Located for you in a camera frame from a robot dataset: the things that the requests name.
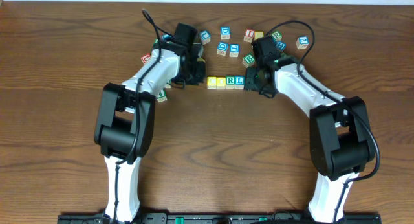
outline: robotic arm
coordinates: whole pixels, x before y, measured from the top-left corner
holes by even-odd
[[[196,29],[179,23],[172,38],[154,44],[149,63],[132,78],[103,89],[94,140],[101,146],[109,172],[107,220],[131,222],[138,213],[138,171],[152,141],[156,96],[170,80],[197,85],[205,77],[204,61],[198,60],[203,48],[194,43],[196,35]],[[133,121],[117,117],[115,111],[132,113]]]
[[[270,36],[252,43],[256,66],[246,70],[245,90],[259,91],[267,97],[277,92],[287,95],[309,117],[310,156],[318,171],[318,180],[307,212],[271,216],[140,214],[138,172],[141,158],[152,141],[156,96],[170,80],[176,84],[198,85],[205,77],[204,60],[200,59],[203,48],[200,43],[194,43],[196,36],[196,29],[179,23],[173,36],[153,45],[150,62],[132,78],[122,85],[109,83],[104,87],[94,141],[100,145],[109,172],[107,208],[102,216],[62,215],[58,223],[84,224],[97,219],[101,223],[116,220],[138,224],[184,224],[186,220],[189,224],[218,224],[220,220],[229,224],[252,224],[258,220],[269,220],[272,224],[340,220],[349,191],[344,185],[349,188],[349,180],[358,179],[359,172],[375,156],[373,139],[355,116],[369,129],[364,101],[328,90],[304,66],[298,67],[297,59],[281,54]],[[343,105],[327,95],[341,100]],[[118,117],[117,111],[132,113],[133,119]],[[340,127],[347,127],[349,131],[339,135],[336,128]],[[380,216],[346,216],[353,223],[381,223]]]
[[[310,119],[310,155],[319,171],[315,193],[308,210],[314,221],[332,223],[343,218],[345,191],[336,220],[335,208],[340,200],[344,183],[358,177],[365,164],[374,158],[372,140],[355,117],[342,106],[326,97],[341,100],[368,124],[364,101],[359,97],[345,98],[334,93],[313,78],[292,56],[276,50],[271,36],[252,43],[257,66],[246,70],[245,89],[274,96],[277,92],[288,96]],[[338,135],[336,128],[349,127]]]

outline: wooden table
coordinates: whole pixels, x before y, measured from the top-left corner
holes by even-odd
[[[350,5],[3,3],[0,8],[0,223],[55,223],[62,212],[107,204],[107,170],[93,142],[103,86],[142,66],[155,34],[141,8],[174,31],[212,33],[209,75],[241,74],[246,28],[306,21],[316,44],[304,64],[330,89],[367,104],[382,164],[356,183],[345,210],[379,212],[384,223],[414,218],[414,8]],[[238,58],[218,56],[230,26]],[[296,50],[300,25],[280,28]],[[167,90],[140,169],[142,205],[170,212],[299,209],[313,195],[309,121],[287,97],[188,87]],[[366,174],[373,167],[370,163]]]

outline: wooden letter block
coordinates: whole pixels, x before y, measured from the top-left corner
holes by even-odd
[[[226,78],[217,78],[217,89],[226,89]]]
[[[226,56],[227,53],[227,43],[219,42],[219,46],[217,47],[217,53],[221,56]]]
[[[242,63],[243,63],[243,65],[247,68],[247,67],[250,67],[250,66],[253,66],[254,65],[254,57],[253,57],[253,55],[250,53],[250,54],[247,54],[244,58],[243,58],[243,60],[242,60]]]
[[[167,100],[166,90],[162,89],[161,92],[157,96],[157,101],[158,102],[163,102],[163,101],[166,101],[166,100]]]
[[[298,40],[296,41],[296,47],[298,49],[306,49],[308,45],[309,45],[309,40],[308,40],[308,37],[306,36],[299,37]]]
[[[240,45],[230,45],[230,57],[238,57],[240,51]]]
[[[254,32],[254,40],[262,38],[263,36],[265,36],[265,33],[263,32]]]
[[[236,76],[235,77],[235,87],[236,89],[243,89],[245,88],[245,78],[244,76]]]
[[[246,29],[244,41],[251,43],[254,37],[254,30]]]
[[[200,40],[203,45],[209,43],[212,40],[212,36],[208,33],[207,30],[204,30],[200,33]]]
[[[286,43],[283,43],[282,41],[278,41],[276,43],[276,48],[278,48],[281,52],[285,50],[285,47],[286,47]]]
[[[141,57],[141,61],[142,61],[142,63],[144,63],[144,65],[146,63],[148,63],[150,61],[150,59],[151,59],[151,55],[149,53],[147,53],[145,56]]]
[[[222,27],[220,30],[221,39],[230,39],[230,27]]]
[[[281,41],[282,40],[282,34],[280,34],[280,32],[275,31],[272,33],[272,38],[275,42],[277,41]]]
[[[207,89],[216,89],[216,88],[217,88],[217,78],[207,77]]]
[[[170,81],[168,81],[168,83],[166,84],[166,86],[165,86],[165,88],[168,88],[168,89],[170,89],[171,88],[171,80]]]
[[[226,89],[234,89],[235,86],[235,77],[227,76],[226,77]]]

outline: row of letter blocks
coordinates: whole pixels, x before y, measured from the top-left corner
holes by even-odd
[[[207,89],[243,89],[245,88],[244,76],[207,77]]]
[[[250,30],[250,29],[246,29],[245,32],[245,37],[244,37],[244,41],[251,43],[253,40],[256,40],[258,38],[263,37],[264,34],[263,32],[255,32],[254,30]],[[285,50],[286,48],[286,43],[283,43],[282,40],[282,34],[280,34],[280,32],[275,31],[272,33],[272,38],[276,44],[276,48],[278,48],[281,52],[283,52],[283,50]],[[308,37],[306,36],[301,36],[298,38],[298,40],[296,41],[296,47],[298,49],[306,49],[309,45],[309,40]]]

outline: white robotic arm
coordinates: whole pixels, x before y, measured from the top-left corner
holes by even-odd
[[[132,78],[103,89],[94,139],[101,146],[109,173],[104,215],[108,220],[131,222],[139,211],[138,172],[152,140],[155,97],[170,80],[188,85],[203,81],[204,61],[198,60],[203,48],[194,43],[196,35],[193,27],[179,23],[175,35],[161,40],[150,61]],[[134,114],[133,121],[117,117],[115,111]]]
[[[154,63],[156,63],[159,54],[158,49],[154,49],[151,53],[151,60],[145,64],[132,78],[124,81],[122,85],[127,90],[136,92],[136,83]],[[164,88],[165,84],[172,78],[176,77],[180,69],[180,56],[173,51],[162,49],[161,59],[143,78],[139,87],[139,93],[147,92],[153,96],[157,96]],[[133,107],[126,107],[125,110],[134,113]],[[114,219],[115,201],[118,201],[116,219],[118,221],[132,221],[140,207],[138,198],[138,172],[141,157],[137,157],[133,164],[121,164],[118,169],[118,177],[116,174],[116,163],[122,159],[118,156],[105,157],[109,176],[109,200],[105,214]]]
[[[306,76],[306,78],[313,84],[317,85],[321,90],[329,91],[328,88],[312,77],[303,65],[300,65],[300,69],[303,76]],[[274,77],[276,89],[280,93],[288,96],[308,117],[311,109],[318,106],[331,106],[336,104],[336,102],[321,94],[309,85],[301,76],[299,76],[297,65],[294,63],[283,66],[279,70],[275,71]],[[332,91],[329,91],[329,93],[339,100],[345,98],[344,96]],[[341,124],[336,122],[335,126],[340,127]],[[318,173],[315,192],[308,206],[309,212],[315,221],[332,223],[343,184],[347,179],[358,177],[358,174],[359,173],[351,172],[340,176],[339,179],[335,181],[331,181],[328,176],[323,176]],[[338,210],[338,214],[336,216],[337,221],[343,218],[343,205],[345,204],[349,189],[345,192],[342,199],[340,209]]]

